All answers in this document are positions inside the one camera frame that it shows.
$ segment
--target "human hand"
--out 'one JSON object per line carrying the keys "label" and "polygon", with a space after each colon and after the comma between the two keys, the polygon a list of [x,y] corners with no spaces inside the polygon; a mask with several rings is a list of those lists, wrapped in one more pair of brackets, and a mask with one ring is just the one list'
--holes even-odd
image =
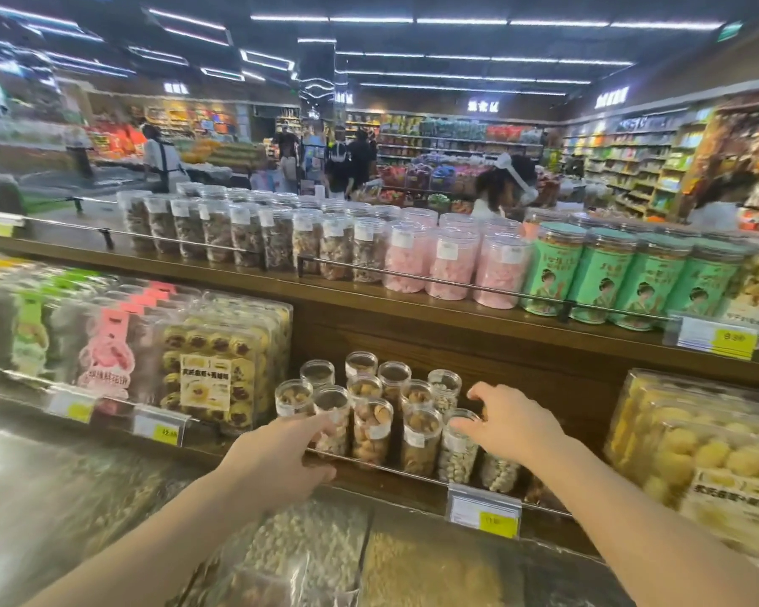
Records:
{"label": "human hand", "polygon": [[467,397],[486,405],[486,421],[455,418],[450,426],[472,438],[489,453],[533,469],[541,451],[553,449],[565,437],[557,418],[520,390],[479,381]]}
{"label": "human hand", "polygon": [[237,438],[213,472],[234,502],[242,494],[262,509],[302,501],[335,477],[333,466],[302,463],[307,445],[322,432],[334,432],[329,414],[278,418]]}

